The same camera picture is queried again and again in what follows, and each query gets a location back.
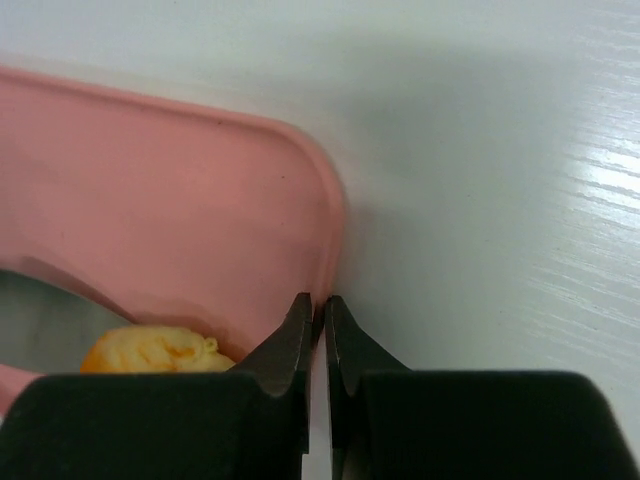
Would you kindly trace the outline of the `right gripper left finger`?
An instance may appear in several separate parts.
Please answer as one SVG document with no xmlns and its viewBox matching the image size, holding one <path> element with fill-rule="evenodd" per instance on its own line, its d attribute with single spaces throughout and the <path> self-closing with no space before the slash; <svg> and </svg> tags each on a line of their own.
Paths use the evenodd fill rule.
<svg viewBox="0 0 640 480">
<path fill-rule="evenodd" d="M 297 479 L 313 305 L 224 373 L 44 376 L 1 427 L 5 479 Z"/>
</svg>

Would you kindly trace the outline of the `round bread bun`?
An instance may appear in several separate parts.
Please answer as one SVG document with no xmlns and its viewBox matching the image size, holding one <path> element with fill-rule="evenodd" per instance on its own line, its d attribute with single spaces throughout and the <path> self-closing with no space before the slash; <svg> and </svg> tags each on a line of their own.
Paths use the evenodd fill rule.
<svg viewBox="0 0 640 480">
<path fill-rule="evenodd" d="M 235 362 L 215 338 L 182 327 L 130 326 L 107 331 L 84 358 L 82 373 L 225 372 Z"/>
</svg>

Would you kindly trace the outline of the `pink rectangular tray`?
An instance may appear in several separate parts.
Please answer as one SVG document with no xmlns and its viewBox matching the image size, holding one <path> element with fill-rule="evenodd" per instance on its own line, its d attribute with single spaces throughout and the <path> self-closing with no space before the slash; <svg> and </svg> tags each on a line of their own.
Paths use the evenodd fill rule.
<svg viewBox="0 0 640 480">
<path fill-rule="evenodd" d="M 298 293 L 330 294 L 343 198 L 280 121 L 1 70 L 2 266 L 211 335 L 273 395 L 296 349 L 267 338 Z"/>
</svg>

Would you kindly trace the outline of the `metal cake server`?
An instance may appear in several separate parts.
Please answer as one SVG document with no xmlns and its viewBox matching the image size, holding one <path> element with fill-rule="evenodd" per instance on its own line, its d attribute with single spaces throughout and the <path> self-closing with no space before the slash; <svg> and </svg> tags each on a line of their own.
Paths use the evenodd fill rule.
<svg viewBox="0 0 640 480">
<path fill-rule="evenodd" d="M 80 370 L 107 331 L 131 322 L 106 307 L 17 272 L 1 272 L 1 363 L 44 374 Z"/>
</svg>

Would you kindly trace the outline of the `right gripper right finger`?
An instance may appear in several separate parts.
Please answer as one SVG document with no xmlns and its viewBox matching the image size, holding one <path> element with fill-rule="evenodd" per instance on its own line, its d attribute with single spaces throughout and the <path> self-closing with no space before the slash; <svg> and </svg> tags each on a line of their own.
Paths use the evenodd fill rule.
<svg viewBox="0 0 640 480">
<path fill-rule="evenodd" d="M 635 479 L 613 412 L 563 371 L 413 370 L 324 308 L 336 479 Z"/>
</svg>

